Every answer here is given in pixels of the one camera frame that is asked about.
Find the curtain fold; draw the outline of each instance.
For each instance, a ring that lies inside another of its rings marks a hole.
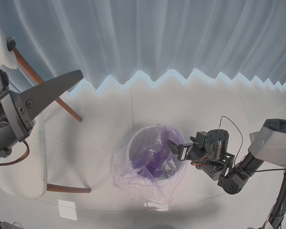
[[[81,69],[97,89],[138,70],[156,81],[170,69],[188,78],[238,73],[286,82],[286,1],[3,0],[1,27],[44,79]],[[33,82],[7,70],[20,91]]]

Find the white label sticker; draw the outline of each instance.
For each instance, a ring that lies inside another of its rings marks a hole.
[[[182,154],[181,160],[184,160],[184,159],[185,159],[186,152],[187,152],[187,147],[185,147],[185,148],[183,149],[183,154]]]

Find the floor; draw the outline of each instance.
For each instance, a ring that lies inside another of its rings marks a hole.
[[[169,75],[156,85],[147,77],[125,85],[112,79],[105,84],[100,93],[86,84],[76,95],[66,92],[61,96],[83,117],[80,123],[55,102],[44,111],[48,183],[90,187],[91,193],[46,192],[37,199],[22,199],[0,190],[1,221],[17,221],[29,229],[244,229],[263,225],[278,195],[282,171],[256,173],[232,196],[189,165],[177,196],[160,206],[139,195],[130,200],[118,192],[110,182],[110,160],[133,131],[148,124],[172,126],[188,141],[197,131],[217,128],[225,115],[244,137],[239,161],[247,154],[249,133],[259,131],[266,118],[286,119],[286,91],[281,86],[243,77],[214,80],[195,74],[187,81]],[[240,134],[226,119],[221,128],[230,134],[228,152],[237,154]],[[264,163],[261,169],[275,167]],[[61,200],[73,206],[59,207]],[[67,212],[61,217],[63,208]]]

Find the trash bag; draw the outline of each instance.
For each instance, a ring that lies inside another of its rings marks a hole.
[[[167,140],[184,144],[179,132],[153,124],[133,132],[112,155],[110,178],[114,187],[130,199],[137,193],[157,204],[168,204],[177,194],[188,163],[179,161]]]

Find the chair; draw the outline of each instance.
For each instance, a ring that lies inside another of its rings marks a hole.
[[[47,183],[47,152],[43,114],[36,118],[31,135],[26,139],[30,154],[14,165],[0,166],[0,188],[8,194],[24,198],[37,198],[50,192],[90,193],[90,188],[67,187]],[[0,158],[0,163],[10,162],[26,151],[24,143],[17,143],[12,154]]]

